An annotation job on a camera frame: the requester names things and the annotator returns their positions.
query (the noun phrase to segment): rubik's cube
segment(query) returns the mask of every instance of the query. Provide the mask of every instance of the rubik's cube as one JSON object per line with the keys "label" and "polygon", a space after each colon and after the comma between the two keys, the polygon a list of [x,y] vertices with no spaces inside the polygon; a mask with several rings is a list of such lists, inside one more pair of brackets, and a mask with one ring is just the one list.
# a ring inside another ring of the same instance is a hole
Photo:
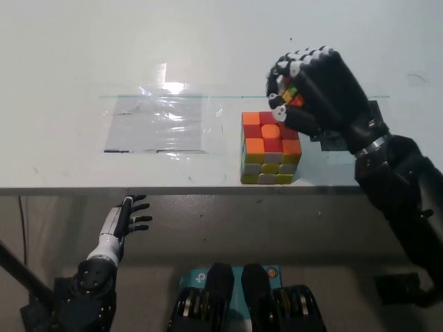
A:
{"label": "rubik's cube", "polygon": [[284,91],[282,98],[287,104],[295,107],[301,107],[305,104],[305,100],[287,77],[279,83],[279,90]]}
{"label": "rubik's cube", "polygon": [[243,184],[289,184],[302,149],[298,133],[278,123],[270,111],[242,113]]}

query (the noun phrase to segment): red cube tile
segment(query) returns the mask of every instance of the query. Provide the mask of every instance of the red cube tile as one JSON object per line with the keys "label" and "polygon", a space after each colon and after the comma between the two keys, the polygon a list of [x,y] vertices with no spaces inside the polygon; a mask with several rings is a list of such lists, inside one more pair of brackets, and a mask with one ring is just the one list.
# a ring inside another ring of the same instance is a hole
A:
{"label": "red cube tile", "polygon": [[301,107],[305,104],[305,100],[303,99],[301,94],[298,94],[289,104],[295,107]]}
{"label": "red cube tile", "polygon": [[258,124],[243,124],[245,138],[262,138],[262,128]]}
{"label": "red cube tile", "polygon": [[280,137],[283,140],[297,140],[298,132],[296,130],[286,127],[284,124],[280,125]]}
{"label": "red cube tile", "polygon": [[272,116],[272,112],[259,112],[260,124],[263,125],[275,125],[277,120]]}
{"label": "red cube tile", "polygon": [[283,152],[283,143],[281,139],[264,139],[264,153]]}

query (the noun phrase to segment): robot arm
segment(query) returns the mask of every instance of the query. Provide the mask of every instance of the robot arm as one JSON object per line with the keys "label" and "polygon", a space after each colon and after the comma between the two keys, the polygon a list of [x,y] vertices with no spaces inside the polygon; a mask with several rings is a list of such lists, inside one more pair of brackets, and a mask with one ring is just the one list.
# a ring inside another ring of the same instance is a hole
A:
{"label": "robot arm", "polygon": [[126,196],[112,208],[99,236],[99,244],[78,266],[72,278],[55,281],[55,308],[58,331],[109,331],[116,312],[116,278],[118,263],[123,258],[125,237],[147,230],[142,223],[150,216],[132,217],[149,204],[134,206],[146,196]]}
{"label": "robot arm", "polygon": [[355,179],[414,264],[443,288],[443,176],[410,138],[394,136],[338,52],[308,48],[282,56],[266,87],[276,120],[310,136],[339,132],[356,157]]}

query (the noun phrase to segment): plastic sheet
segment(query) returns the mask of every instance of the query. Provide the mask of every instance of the plastic sheet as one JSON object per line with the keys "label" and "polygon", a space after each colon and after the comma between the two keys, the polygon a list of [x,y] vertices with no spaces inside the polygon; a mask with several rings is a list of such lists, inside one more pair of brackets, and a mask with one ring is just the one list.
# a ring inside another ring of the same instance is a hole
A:
{"label": "plastic sheet", "polygon": [[116,95],[105,152],[219,152],[221,106],[184,83],[138,86]]}

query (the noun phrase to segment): white table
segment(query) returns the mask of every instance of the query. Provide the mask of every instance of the white table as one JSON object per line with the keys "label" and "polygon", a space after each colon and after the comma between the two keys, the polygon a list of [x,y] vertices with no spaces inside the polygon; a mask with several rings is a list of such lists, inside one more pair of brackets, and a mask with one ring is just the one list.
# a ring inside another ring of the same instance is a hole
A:
{"label": "white table", "polygon": [[[3,0],[0,194],[355,187],[352,163],[330,161],[306,137],[292,185],[239,183],[240,113],[267,102],[238,97],[263,95],[281,54],[323,44],[342,53],[392,132],[414,138],[443,169],[442,11],[441,1],[422,0]],[[99,96],[110,86],[152,82],[161,63],[167,81],[225,96],[221,152],[104,154],[111,117],[103,113],[112,98]]]}

